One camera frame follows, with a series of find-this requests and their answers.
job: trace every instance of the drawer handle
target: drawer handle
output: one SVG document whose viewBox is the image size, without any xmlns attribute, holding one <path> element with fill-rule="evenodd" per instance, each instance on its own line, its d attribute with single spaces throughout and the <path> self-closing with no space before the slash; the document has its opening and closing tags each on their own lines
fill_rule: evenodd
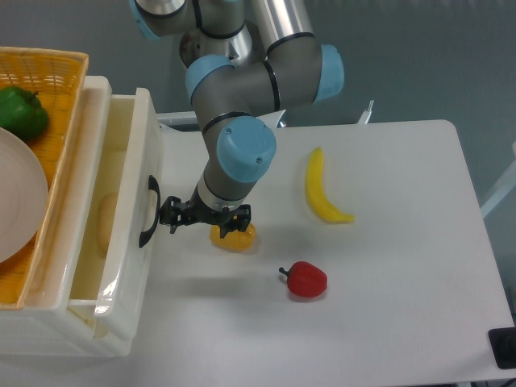
<svg viewBox="0 0 516 387">
<path fill-rule="evenodd" d="M 158 220 L 160 218 L 160 203 L 161 203 L 161 195 L 160 195 L 160 185 L 158 184 L 158 180 L 153 175 L 149 175 L 148 177 L 148 188 L 151 191 L 156 192 L 158 195 L 158 200 L 156 201 L 156 215 L 154 215 L 154 222 L 152 222 L 151 228 L 146 231 L 142 231 L 139 234 L 139 242 L 138 245 L 140 248 L 145 246 L 149 240 L 151 240 L 154 231 L 156 231 L 156 227 L 158 225 Z"/>
</svg>

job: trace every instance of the gray wall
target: gray wall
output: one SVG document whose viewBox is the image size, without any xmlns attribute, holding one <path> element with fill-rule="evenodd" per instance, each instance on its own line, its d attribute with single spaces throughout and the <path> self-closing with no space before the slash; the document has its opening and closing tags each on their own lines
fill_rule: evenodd
<svg viewBox="0 0 516 387">
<path fill-rule="evenodd" d="M 477 196 L 514 159 L 516 1 L 307 0 L 316 36 L 346 68 L 344 92 L 287 114 L 289 125 L 354 123 L 375 99 L 372 122 L 454 123 Z M 126 0 L 1 0 L 0 44 L 87 52 L 89 74 L 117 94 L 151 90 L 158 112 L 191 110 L 179 36 L 144 40 Z M 506 284 L 516 285 L 516 193 L 486 220 Z"/>
</svg>

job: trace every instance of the yellow banana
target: yellow banana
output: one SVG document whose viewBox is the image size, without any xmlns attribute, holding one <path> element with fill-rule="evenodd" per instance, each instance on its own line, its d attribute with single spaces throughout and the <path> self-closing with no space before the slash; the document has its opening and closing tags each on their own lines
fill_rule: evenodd
<svg viewBox="0 0 516 387">
<path fill-rule="evenodd" d="M 329 223 L 353 223 L 355 215 L 345 214 L 335 207 L 326 197 L 323 188 L 324 154 L 317 147 L 310 154 L 306 167 L 305 191 L 308 204 L 323 220 Z"/>
</svg>

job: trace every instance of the green bell pepper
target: green bell pepper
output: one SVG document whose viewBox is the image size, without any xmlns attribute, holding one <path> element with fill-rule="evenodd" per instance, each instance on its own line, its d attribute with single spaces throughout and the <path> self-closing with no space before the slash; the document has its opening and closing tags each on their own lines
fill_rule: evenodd
<svg viewBox="0 0 516 387">
<path fill-rule="evenodd" d="M 18 86 L 0 89 L 0 127 L 23 141 L 41 135 L 48 125 L 48 113 L 37 94 Z"/>
</svg>

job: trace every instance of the orange basket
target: orange basket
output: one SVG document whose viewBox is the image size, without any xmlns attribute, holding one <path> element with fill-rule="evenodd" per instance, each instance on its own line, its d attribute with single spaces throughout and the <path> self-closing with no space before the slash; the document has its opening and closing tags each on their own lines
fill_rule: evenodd
<svg viewBox="0 0 516 387">
<path fill-rule="evenodd" d="M 47 130 L 27 143 L 43 166 L 49 186 L 44 219 L 35 237 L 8 260 L 0 263 L 0 310 L 20 309 L 42 256 L 60 180 L 69 163 L 69 148 L 75 139 L 74 118 L 88 56 L 41 48 L 0 47 L 0 89 L 17 85 L 37 91 L 49 116 Z"/>
</svg>

